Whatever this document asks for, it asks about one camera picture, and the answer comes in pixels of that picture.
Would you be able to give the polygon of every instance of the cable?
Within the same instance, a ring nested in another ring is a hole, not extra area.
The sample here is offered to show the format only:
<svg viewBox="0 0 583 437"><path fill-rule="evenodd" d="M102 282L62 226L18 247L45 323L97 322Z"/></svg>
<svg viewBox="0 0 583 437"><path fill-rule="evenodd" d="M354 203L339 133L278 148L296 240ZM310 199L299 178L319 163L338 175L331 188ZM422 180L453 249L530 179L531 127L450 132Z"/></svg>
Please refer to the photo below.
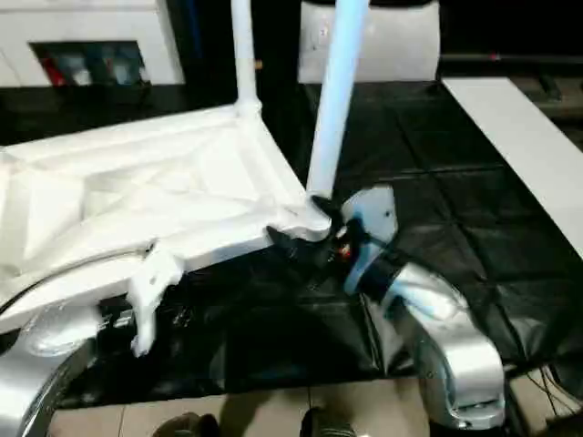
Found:
<svg viewBox="0 0 583 437"><path fill-rule="evenodd" d="M143 257L146 257L148 255L148 253L151 251L151 247L152 246L149 245L146 248L137 248L137 249L124 250L124 251L110 252L110 253L105 254L105 255L98 255L98 256L91 258L91 259L84 259L84 260L79 261L79 262L74 262L74 263L71 263L70 265L66 265L65 267L63 267L59 270L50 272L46 276L34 281L30 285L24 287L22 290L18 291L12 298L10 298L5 303L0 305L0 316L2 314L4 314L6 311L8 311L14 304L16 304L19 300L21 300L24 296L26 296L28 293L30 293L32 290L34 290L36 287L44 284L45 282L47 282L49 280L52 280L52 279L57 278L61 275L64 275L64 274L66 274L74 269L78 269L79 267L84 267L87 264L93 264L93 263L97 263L99 261L105 261L105 260L110 260L110 259L115 259L115 258L131 256L131 255L141 255Z"/></svg>
<svg viewBox="0 0 583 437"><path fill-rule="evenodd" d="M576 413L576 411L573 410L569 405L567 405L566 402L564 402L562 399L558 398L557 395L555 395L555 394L553 394L553 393L550 392L550 390L548 389L548 386L546 384L547 380L543 379L543 382L545 383L545 387L543 387L537 381L535 381L532 376L530 376L530 375L527 374L527 378L529 378L530 381L533 384L535 384L542 392L544 392L547 395L548 401L550 402L550 406L553 409L553 413L555 414L556 417L559 417L559 414L558 414L558 411L557 411L557 407L555 406L555 401L557 401L558 403L560 403L561 405L563 405L571 413L573 413L573 414Z"/></svg>
<svg viewBox="0 0 583 437"><path fill-rule="evenodd" d="M555 407L555 403L553 402L553 398L556 398L557 396L551 396L550 390L548 389L547 377L545 376L545 373L543 372L542 369L538 369L538 371L540 371L540 376L543 379L543 385L545 386L545 392L547 393L548 401L550 402L550 406L553 409L553 413L555 413L555 417L558 417L557 407Z"/></svg>
<svg viewBox="0 0 583 437"><path fill-rule="evenodd" d="M553 378L553 376L550 373L550 370L548 368L543 369L543 371L547 375L547 380L551 383L551 385L553 387L555 387L558 391L560 391L565 396L567 396L570 400L572 400L574 403L576 403L579 407L583 407L583 401L581 401L579 398L577 398L576 396L572 395L571 393L569 393L568 391L566 391L563 387L561 387L560 385L558 385L558 383L555 381L555 379Z"/></svg>

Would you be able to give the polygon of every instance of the black tarp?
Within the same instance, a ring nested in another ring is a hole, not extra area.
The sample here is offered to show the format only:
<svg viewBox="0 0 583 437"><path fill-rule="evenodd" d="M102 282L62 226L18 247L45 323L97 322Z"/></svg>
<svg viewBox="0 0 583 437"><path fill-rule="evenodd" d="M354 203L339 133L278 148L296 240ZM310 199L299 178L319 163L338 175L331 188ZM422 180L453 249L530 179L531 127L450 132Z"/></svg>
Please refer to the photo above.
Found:
<svg viewBox="0 0 583 437"><path fill-rule="evenodd" d="M263 118L305 181L319 88L263 91ZM156 87L137 98L51 95L54 105L39 112L38 93L52 92L6 92L4 144L198 106L181 87ZM356 87L334 196L385 183L394 187L397 247L466 295L514 373L581 352L581 259L442 86ZM393 376L361 298L289 270L270 249L190 274L158 317L147 357L126 348L101 356L62 406Z"/></svg>

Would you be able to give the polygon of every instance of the white bracket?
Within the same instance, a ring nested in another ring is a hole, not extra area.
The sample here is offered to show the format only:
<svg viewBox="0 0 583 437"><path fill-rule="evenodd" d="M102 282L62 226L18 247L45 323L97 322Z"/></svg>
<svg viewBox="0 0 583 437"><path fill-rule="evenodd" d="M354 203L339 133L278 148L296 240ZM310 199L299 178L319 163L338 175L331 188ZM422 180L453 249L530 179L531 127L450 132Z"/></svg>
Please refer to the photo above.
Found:
<svg viewBox="0 0 583 437"><path fill-rule="evenodd" d="M155 246L129 281L128 301L134 308L138 334L132 341L137 357L149 352L156 338L156 308L164 291L179 283L184 267L174 256Z"/></svg>

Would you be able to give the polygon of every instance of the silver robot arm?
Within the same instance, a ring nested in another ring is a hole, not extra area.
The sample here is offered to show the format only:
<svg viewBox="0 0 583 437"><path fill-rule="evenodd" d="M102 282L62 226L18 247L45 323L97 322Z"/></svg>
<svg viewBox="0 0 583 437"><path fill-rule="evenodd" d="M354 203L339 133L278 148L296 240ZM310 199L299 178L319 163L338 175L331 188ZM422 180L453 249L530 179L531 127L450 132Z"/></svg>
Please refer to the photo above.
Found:
<svg viewBox="0 0 583 437"><path fill-rule="evenodd" d="M505 375L492 341L474 324L463 295L437 273L391 253L397 230L393 191L356 193L340 211L313 198L332 219L329 237L313 245L268 228L276 247L299 265L340 274L344 291L379 304L404 342L421 382L430 420L448 429L495 429L505 419Z"/></svg>
<svg viewBox="0 0 583 437"><path fill-rule="evenodd" d="M0 356L0 435L46 435L56 402L95 358L97 308L53 307L31 320Z"/></svg>

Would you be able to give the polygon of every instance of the white pole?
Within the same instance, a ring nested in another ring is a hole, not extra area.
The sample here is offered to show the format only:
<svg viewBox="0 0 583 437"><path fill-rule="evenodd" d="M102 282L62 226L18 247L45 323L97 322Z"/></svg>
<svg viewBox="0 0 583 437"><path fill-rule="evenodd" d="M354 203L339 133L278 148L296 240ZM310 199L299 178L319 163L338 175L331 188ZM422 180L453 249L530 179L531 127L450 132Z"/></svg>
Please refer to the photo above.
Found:
<svg viewBox="0 0 583 437"><path fill-rule="evenodd" d="M312 147L308 191L330 197L342 149L370 0L337 0Z"/></svg>
<svg viewBox="0 0 583 437"><path fill-rule="evenodd" d="M257 111L261 103L255 86L255 55L253 54L253 28L251 23L251 0L231 0L230 10L235 43L235 66L237 68L237 105L241 110Z"/></svg>

